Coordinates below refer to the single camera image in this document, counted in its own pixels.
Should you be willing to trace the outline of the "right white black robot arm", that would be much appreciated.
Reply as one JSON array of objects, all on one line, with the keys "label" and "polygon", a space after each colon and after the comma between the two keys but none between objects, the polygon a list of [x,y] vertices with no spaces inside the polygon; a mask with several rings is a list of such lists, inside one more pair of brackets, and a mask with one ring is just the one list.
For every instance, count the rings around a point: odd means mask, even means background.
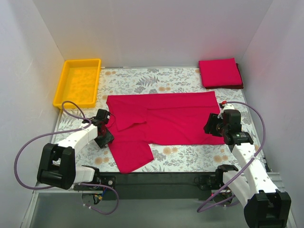
[{"label": "right white black robot arm", "polygon": [[237,159],[241,169],[221,165],[215,171],[215,184],[229,188],[244,209],[250,228],[285,228],[291,198],[272,182],[261,161],[255,155],[254,142],[249,133],[242,131],[241,114],[235,109],[223,109],[210,114],[204,131],[222,137]]}]

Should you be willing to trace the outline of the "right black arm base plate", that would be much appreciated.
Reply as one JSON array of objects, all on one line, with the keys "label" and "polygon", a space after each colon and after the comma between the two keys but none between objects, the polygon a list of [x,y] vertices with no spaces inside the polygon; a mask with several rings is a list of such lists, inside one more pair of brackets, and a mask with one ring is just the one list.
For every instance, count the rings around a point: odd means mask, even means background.
[{"label": "right black arm base plate", "polygon": [[193,181],[200,190],[218,190],[221,187],[221,184],[215,175],[197,176]]}]

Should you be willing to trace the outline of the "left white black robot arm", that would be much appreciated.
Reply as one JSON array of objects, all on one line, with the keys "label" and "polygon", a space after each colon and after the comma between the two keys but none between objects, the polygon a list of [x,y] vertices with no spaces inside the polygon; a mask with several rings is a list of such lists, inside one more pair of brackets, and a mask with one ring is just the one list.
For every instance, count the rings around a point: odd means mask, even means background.
[{"label": "left white black robot arm", "polygon": [[82,121],[80,131],[57,144],[46,144],[38,168],[38,182],[64,190],[84,182],[89,189],[98,189],[101,184],[99,169],[91,166],[77,167],[76,154],[90,142],[95,142],[100,148],[113,142],[114,136],[106,127],[110,115],[109,111],[99,109],[94,117]]}]

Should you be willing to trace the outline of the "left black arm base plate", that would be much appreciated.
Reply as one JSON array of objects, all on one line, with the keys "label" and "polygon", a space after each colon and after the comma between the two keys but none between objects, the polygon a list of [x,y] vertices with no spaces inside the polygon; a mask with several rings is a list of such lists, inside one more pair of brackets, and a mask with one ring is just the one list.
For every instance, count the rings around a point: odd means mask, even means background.
[{"label": "left black arm base plate", "polygon": [[114,188],[115,187],[115,176],[109,176],[109,175],[97,175],[93,177],[93,180],[89,182],[88,184],[93,184],[93,186],[84,186],[84,185],[74,185],[73,190],[82,190],[82,191],[90,191],[90,190],[97,190],[101,191],[104,188],[100,187],[98,185],[105,185]]}]

